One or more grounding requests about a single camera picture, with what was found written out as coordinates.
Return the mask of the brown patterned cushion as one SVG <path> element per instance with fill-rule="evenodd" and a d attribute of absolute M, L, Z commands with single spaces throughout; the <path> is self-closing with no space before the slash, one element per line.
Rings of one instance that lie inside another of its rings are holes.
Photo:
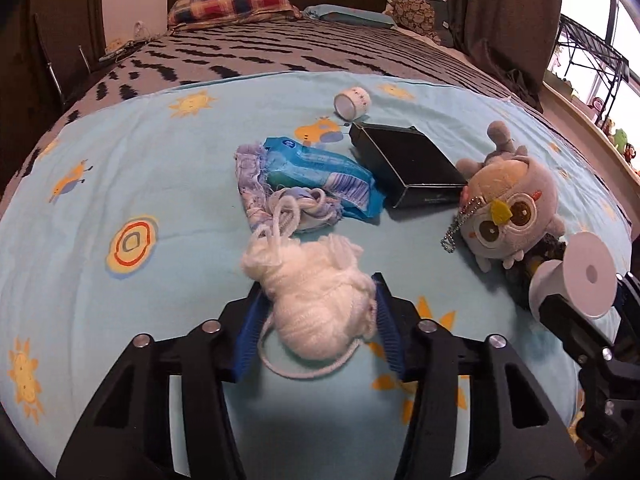
<path fill-rule="evenodd" d="M 387 0 L 385 12 L 400 28 L 446 48 L 454 45 L 449 29 L 448 0 Z"/>

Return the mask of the blue tissue pack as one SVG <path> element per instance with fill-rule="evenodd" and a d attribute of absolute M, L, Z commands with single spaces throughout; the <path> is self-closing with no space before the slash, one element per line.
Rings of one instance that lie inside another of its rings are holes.
<path fill-rule="evenodd" d="M 321 188 L 341 202 L 348 218 L 372 220 L 381 214 L 385 195 L 370 171 L 352 159 L 285 136 L 267 138 L 262 147 L 272 188 Z"/>

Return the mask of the black scrunchie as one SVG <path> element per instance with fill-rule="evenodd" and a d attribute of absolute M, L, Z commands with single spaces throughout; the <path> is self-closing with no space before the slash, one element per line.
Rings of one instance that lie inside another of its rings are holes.
<path fill-rule="evenodd" d="M 566 243 L 559 238 L 546 234 L 524 258 L 515 263 L 511 270 L 512 292 L 518 306 L 529 309 L 528 291 L 538 268 L 550 260 L 562 260 L 566 251 Z"/>

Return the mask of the black box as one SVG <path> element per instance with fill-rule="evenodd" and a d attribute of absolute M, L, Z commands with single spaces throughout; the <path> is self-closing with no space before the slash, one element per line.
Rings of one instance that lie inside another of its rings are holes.
<path fill-rule="evenodd" d="M 349 137 L 388 208 L 459 203 L 465 178 L 418 129 L 355 122 Z"/>

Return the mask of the green frog toy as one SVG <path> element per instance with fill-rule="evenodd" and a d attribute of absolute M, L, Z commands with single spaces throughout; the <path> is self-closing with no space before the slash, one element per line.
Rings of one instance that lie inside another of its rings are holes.
<path fill-rule="evenodd" d="M 617 128 L 612 135 L 612 143 L 615 146 L 616 150 L 621 154 L 625 154 L 626 146 L 628 144 L 628 138 L 626 132 L 622 128 Z"/>

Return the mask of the white spool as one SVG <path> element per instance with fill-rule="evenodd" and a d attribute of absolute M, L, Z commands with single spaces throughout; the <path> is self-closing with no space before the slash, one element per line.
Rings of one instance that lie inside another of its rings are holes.
<path fill-rule="evenodd" d="M 537 321 L 547 297 L 560 295 L 584 318 L 596 320 L 614 304 L 616 269 L 606 245 L 591 232 L 572 235 L 562 260 L 538 266 L 529 284 L 529 310 Z"/>

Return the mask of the black metal rack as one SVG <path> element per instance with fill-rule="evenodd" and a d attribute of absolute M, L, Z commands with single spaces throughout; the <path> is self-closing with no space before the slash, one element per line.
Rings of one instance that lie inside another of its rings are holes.
<path fill-rule="evenodd" d="M 620 88 L 630 78 L 628 60 L 586 26 L 561 14 L 548 71 L 570 87 L 570 99 L 596 114 L 599 127 L 610 118 Z"/>

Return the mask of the dark brown curtain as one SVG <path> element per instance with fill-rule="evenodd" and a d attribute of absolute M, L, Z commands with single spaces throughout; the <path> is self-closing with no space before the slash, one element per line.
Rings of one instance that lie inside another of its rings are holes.
<path fill-rule="evenodd" d="M 535 110 L 562 0 L 447 0 L 454 46 Z"/>

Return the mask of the dark wooden wardrobe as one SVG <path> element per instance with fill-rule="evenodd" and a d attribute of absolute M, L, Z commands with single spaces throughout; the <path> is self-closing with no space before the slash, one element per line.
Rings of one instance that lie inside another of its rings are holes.
<path fill-rule="evenodd" d="M 1 0 L 1 184 L 79 99 L 104 52 L 102 0 Z"/>

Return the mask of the dark wooden chair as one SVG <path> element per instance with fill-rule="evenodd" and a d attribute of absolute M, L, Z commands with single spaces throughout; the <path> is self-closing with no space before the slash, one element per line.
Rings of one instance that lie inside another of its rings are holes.
<path fill-rule="evenodd" d="M 46 73 L 61 106 L 70 107 L 92 74 L 84 47 L 73 29 L 53 25 L 38 13 L 32 14 L 32 24 Z"/>

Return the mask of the grey owl plush toy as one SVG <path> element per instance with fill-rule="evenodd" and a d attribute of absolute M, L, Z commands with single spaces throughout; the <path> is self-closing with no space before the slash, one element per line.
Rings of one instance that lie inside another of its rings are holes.
<path fill-rule="evenodd" d="M 440 241 L 451 254 L 454 237 L 460 235 L 483 272 L 495 261 L 509 270 L 545 236 L 558 240 L 565 234 L 558 188 L 548 167 L 530 156 L 526 146 L 514 144 L 504 122 L 491 122 L 487 135 L 495 149 L 484 160 L 456 162 L 466 185 Z"/>

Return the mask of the light blue cartoon sheet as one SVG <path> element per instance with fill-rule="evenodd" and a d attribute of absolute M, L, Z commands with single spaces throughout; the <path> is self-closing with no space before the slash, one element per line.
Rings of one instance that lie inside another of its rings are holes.
<path fill-rule="evenodd" d="M 552 172 L 568 234 L 596 233 L 628 268 L 630 222 L 614 195 L 551 129 L 509 99 L 459 87 L 349 73 L 292 72 L 190 84 L 137 96 L 65 126 L 35 158 L 1 219 L 1 403 L 47 471 L 126 344 L 180 336 L 244 296 L 258 278 L 292 301 L 286 320 L 335 327 L 326 289 L 381 272 L 390 289 L 457 334 L 513 339 L 562 419 L 576 368 L 518 308 L 500 266 L 440 241 L 454 211 L 427 206 L 299 235 L 254 229 L 235 177 L 236 150 L 299 144 L 330 126 L 322 151 L 349 155 L 337 92 L 371 93 L 376 124 L 416 127 L 449 158 L 481 158 L 502 120 Z"/>

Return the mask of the blue white patterned cloth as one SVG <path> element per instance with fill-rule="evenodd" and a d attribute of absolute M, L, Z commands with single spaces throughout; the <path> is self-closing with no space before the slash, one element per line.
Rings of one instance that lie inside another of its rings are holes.
<path fill-rule="evenodd" d="M 234 154 L 235 177 L 248 226 L 252 232 L 261 226 L 272 226 L 280 218 L 280 227 L 296 224 L 295 232 L 314 231 L 335 226 L 343 218 L 343 206 L 321 188 L 282 186 L 274 188 L 267 182 L 267 150 L 260 144 L 244 144 Z M 276 214 L 278 203 L 289 197 L 296 203 L 299 220 L 291 207 Z"/>

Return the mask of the teal flat pillow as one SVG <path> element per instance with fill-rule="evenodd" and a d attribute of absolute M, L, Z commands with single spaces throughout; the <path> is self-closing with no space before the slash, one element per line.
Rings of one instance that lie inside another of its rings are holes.
<path fill-rule="evenodd" d="M 392 28 L 395 25 L 394 20 L 384 13 L 354 9 L 348 6 L 336 6 L 335 4 L 323 3 L 318 6 L 307 6 L 303 10 L 303 14 L 312 20 L 357 26 Z"/>

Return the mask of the white bandage roll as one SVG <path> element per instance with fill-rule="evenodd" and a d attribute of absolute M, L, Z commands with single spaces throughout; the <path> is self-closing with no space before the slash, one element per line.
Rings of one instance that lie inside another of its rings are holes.
<path fill-rule="evenodd" d="M 370 94 L 361 87 L 352 87 L 334 96 L 335 113 L 346 120 L 353 122 L 367 114 L 370 105 Z"/>

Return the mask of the plaid red blue pillow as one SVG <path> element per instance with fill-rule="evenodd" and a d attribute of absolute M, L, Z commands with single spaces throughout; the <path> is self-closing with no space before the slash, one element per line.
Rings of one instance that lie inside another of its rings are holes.
<path fill-rule="evenodd" d="M 301 18 L 303 13 L 288 0 L 178 0 L 167 14 L 167 28 L 204 29 Z"/>

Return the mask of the grey black patterned blanket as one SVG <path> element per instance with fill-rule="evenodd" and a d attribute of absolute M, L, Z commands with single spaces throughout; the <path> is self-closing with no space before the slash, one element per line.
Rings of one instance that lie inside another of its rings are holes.
<path fill-rule="evenodd" d="M 512 96 L 465 58 L 400 29 L 299 20 L 173 32 L 107 64 L 69 108 L 51 117 L 34 88 L 11 81 L 1 93 L 1 137 L 26 145 L 16 162 L 1 150 L 1 203 L 9 203 L 62 128 L 96 110 L 167 88 L 287 70 L 422 79 L 498 99 Z"/>

